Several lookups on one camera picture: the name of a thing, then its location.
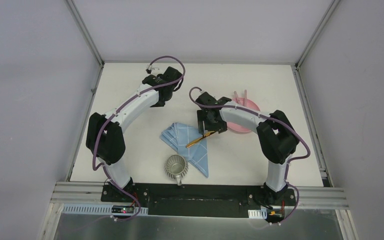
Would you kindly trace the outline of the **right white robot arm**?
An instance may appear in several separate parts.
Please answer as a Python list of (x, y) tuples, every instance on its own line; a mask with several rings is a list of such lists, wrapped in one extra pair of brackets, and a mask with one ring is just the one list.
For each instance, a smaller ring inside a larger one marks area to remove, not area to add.
[(257, 134), (263, 155), (268, 160), (268, 173), (263, 184), (264, 200), (276, 205), (288, 188), (285, 176), (287, 161), (295, 153), (300, 139), (284, 112), (276, 110), (268, 116), (237, 105), (228, 97), (215, 99), (206, 91), (195, 99), (198, 131), (202, 135), (223, 133), (228, 123), (240, 125)]

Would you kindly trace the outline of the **gold table knife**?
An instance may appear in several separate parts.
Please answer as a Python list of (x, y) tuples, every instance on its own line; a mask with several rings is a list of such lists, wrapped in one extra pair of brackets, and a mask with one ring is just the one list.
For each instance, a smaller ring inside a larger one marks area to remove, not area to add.
[(194, 139), (193, 141), (189, 142), (185, 147), (188, 149), (191, 146), (194, 146), (195, 144), (199, 143), (200, 141), (208, 138), (209, 136), (215, 134), (215, 131), (207, 131), (202, 136), (198, 137), (197, 139)]

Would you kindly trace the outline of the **grey ribbed mug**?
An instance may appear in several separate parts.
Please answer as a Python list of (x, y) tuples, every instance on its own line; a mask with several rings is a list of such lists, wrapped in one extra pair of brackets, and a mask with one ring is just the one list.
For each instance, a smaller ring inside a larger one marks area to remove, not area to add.
[(176, 181), (178, 186), (182, 185), (182, 179), (188, 173), (188, 161), (181, 155), (171, 155), (164, 163), (165, 174)]

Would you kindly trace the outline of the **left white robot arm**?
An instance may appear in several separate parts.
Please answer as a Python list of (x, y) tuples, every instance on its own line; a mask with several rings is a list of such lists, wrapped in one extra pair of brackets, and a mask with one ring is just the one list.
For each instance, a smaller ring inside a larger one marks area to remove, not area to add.
[(104, 114), (93, 113), (88, 120), (86, 147), (92, 153), (92, 169), (103, 168), (113, 195), (120, 202), (132, 198), (132, 182), (123, 156), (126, 152), (124, 134), (127, 128), (149, 108), (163, 107), (181, 84), (184, 73), (169, 66), (163, 73), (146, 76), (136, 91), (120, 106)]

